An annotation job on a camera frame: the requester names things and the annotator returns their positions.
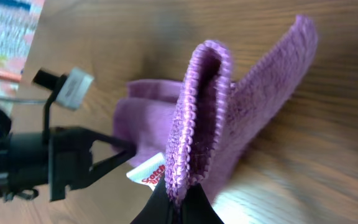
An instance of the brown wooden surface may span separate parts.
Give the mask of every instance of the brown wooden surface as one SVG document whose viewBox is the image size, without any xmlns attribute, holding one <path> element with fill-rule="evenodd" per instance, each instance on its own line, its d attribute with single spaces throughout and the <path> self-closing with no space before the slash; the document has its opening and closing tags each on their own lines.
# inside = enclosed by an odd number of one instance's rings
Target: brown wooden surface
<svg viewBox="0 0 358 224">
<path fill-rule="evenodd" d="M 311 16 L 320 43 L 292 99 L 250 145 L 216 208 L 241 223 L 358 223 L 358 1 L 356 0 L 47 0 L 24 80 L 40 67 L 74 66 L 96 80 L 82 109 L 54 108 L 53 124 L 111 133 L 125 83 L 181 80 L 205 39 L 232 50 L 235 78 L 282 36 L 295 14 Z M 22 87 L 19 96 L 45 97 Z M 16 106 L 14 129 L 41 129 L 41 107 Z M 108 149 L 100 146 L 106 156 Z M 0 202 L 0 223 L 129 223 L 151 191 L 119 167 L 86 190 L 48 203 Z"/>
</svg>

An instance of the purple towel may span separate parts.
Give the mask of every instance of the purple towel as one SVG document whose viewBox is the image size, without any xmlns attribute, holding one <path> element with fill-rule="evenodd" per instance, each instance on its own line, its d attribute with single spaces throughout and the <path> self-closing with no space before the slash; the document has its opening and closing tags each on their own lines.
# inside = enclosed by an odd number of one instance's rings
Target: purple towel
<svg viewBox="0 0 358 224">
<path fill-rule="evenodd" d="M 313 22 L 297 16 L 283 39 L 242 80 L 231 83 L 229 51 L 207 40 L 194 51 L 183 83 L 128 84 L 129 97 L 116 107 L 114 135 L 137 144 L 129 161 L 133 166 L 166 152 L 167 193 L 177 205 L 197 183 L 212 202 L 247 143 L 303 78 L 317 42 Z"/>
</svg>

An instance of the folded cloth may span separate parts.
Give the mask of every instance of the folded cloth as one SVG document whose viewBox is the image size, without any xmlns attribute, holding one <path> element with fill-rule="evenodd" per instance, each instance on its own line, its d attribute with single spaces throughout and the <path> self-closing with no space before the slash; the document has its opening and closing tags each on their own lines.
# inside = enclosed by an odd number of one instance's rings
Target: folded cloth
<svg viewBox="0 0 358 224">
<path fill-rule="evenodd" d="M 138 166 L 166 152 L 167 194 L 177 205 L 201 183 L 212 202 L 246 150 L 311 65 L 318 43 L 313 22 L 297 16 L 276 46 L 239 82 L 232 59 L 212 40 L 199 45 L 183 82 L 138 80 L 114 114 L 114 135 L 137 144 Z"/>
</svg>

